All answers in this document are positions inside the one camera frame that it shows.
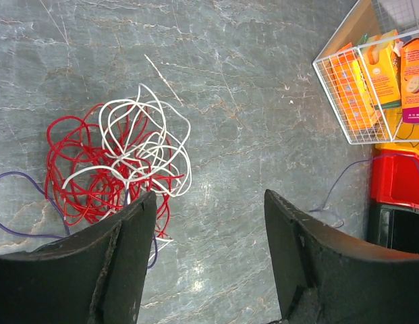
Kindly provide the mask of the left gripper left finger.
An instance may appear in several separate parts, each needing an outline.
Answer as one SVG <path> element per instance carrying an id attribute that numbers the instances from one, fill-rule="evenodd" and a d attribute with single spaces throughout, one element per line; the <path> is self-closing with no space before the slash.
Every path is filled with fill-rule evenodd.
<path id="1" fill-rule="evenodd" d="M 64 239 L 0 255 L 0 323 L 135 323 L 156 213 L 149 192 Z"/>

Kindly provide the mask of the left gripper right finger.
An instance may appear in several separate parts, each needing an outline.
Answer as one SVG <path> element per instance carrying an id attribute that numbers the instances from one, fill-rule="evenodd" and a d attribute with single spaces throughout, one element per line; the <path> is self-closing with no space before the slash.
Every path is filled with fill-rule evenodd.
<path id="1" fill-rule="evenodd" d="M 264 218 L 284 320 L 419 323 L 419 254 L 345 234 L 273 190 Z"/>

